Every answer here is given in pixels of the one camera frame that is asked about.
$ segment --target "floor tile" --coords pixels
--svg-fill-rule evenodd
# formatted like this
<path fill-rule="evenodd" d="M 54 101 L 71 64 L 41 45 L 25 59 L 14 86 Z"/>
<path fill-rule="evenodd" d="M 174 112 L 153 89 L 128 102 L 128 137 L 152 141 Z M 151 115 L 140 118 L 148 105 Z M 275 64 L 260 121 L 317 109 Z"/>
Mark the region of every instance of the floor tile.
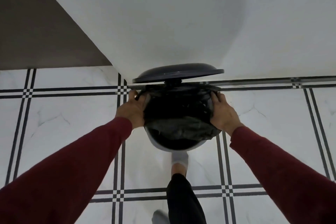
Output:
<path fill-rule="evenodd" d="M 234 91 L 225 95 L 242 123 L 325 175 L 303 90 Z M 226 136 L 229 145 L 230 137 Z M 232 183 L 258 183 L 243 159 L 231 148 L 228 152 Z"/>
<path fill-rule="evenodd" d="M 199 198 L 208 224 L 224 223 L 224 206 L 221 197 Z M 126 201 L 124 202 L 123 223 L 152 223 L 154 211 L 161 209 L 168 213 L 166 200 Z"/>
<path fill-rule="evenodd" d="M 0 71 L 0 90 L 23 89 L 26 75 L 26 69 Z"/>
<path fill-rule="evenodd" d="M 239 224 L 286 224 L 289 223 L 267 195 L 234 197 L 236 223 Z"/>
<path fill-rule="evenodd" d="M 170 181 L 171 154 L 155 148 L 144 128 L 126 141 L 125 189 L 162 188 Z M 189 153 L 187 179 L 192 186 L 220 185 L 216 138 Z"/>
<path fill-rule="evenodd" d="M 5 185 L 21 99 L 0 99 L 0 188 Z"/>
<path fill-rule="evenodd" d="M 336 88 L 324 88 L 313 90 L 318 111 L 321 117 L 323 130 L 329 146 L 331 159 L 335 167 L 336 164 Z M 330 172 L 331 179 L 336 177 Z"/>
<path fill-rule="evenodd" d="M 118 85 L 113 66 L 37 69 L 35 88 L 92 87 Z"/>
<path fill-rule="evenodd" d="M 111 224 L 112 203 L 90 203 L 76 224 Z"/>
<path fill-rule="evenodd" d="M 112 120 L 116 107 L 116 95 L 32 98 L 18 175 Z M 99 189 L 113 188 L 113 168 Z"/>

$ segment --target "hand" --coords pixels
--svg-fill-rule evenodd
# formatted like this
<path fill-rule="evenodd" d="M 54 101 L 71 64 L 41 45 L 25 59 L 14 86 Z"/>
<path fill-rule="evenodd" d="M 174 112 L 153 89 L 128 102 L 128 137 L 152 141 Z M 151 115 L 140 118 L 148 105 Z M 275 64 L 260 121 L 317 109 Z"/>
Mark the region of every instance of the hand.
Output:
<path fill-rule="evenodd" d="M 128 102 L 122 104 L 118 107 L 115 114 L 116 117 L 124 117 L 129 119 L 132 123 L 132 128 L 142 127 L 145 123 L 144 120 L 144 102 L 146 99 L 145 95 L 141 95 L 138 101 L 135 97 L 138 95 L 136 90 L 131 90 L 128 93 Z"/>
<path fill-rule="evenodd" d="M 224 130 L 229 136 L 232 135 L 236 128 L 244 127 L 239 120 L 238 114 L 231 107 L 225 98 L 224 94 L 211 92 L 211 99 L 213 104 L 213 116 L 210 120 L 211 124 L 220 130 Z"/>

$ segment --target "maroon long-sleeve shirt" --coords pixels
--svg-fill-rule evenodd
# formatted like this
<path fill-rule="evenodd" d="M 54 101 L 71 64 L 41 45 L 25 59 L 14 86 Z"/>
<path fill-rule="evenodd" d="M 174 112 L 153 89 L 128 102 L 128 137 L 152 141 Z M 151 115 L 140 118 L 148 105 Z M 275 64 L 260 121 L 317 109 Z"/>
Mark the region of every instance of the maroon long-sleeve shirt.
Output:
<path fill-rule="evenodd" d="M 0 223 L 74 223 L 132 131 L 115 118 L 45 158 L 0 190 Z M 247 127 L 232 147 L 291 223 L 335 223 L 336 184 Z"/>

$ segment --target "trash can lid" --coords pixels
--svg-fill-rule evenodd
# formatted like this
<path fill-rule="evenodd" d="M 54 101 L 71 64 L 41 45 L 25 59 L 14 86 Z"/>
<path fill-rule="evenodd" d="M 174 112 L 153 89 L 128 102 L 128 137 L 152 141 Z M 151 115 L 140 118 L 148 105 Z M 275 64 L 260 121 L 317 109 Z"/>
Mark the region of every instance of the trash can lid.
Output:
<path fill-rule="evenodd" d="M 133 83 L 164 82 L 169 79 L 183 80 L 222 73 L 224 69 L 216 69 L 204 63 L 170 65 L 149 69 L 133 79 Z"/>

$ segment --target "pant leg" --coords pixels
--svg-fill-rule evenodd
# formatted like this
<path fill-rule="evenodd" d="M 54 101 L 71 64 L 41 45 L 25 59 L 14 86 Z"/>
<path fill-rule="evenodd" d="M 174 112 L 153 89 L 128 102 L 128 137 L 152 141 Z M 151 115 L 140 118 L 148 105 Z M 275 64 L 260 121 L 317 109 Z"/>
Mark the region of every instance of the pant leg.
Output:
<path fill-rule="evenodd" d="M 181 174 L 174 174 L 167 187 L 170 224 L 206 224 L 203 209 L 190 183 Z"/>

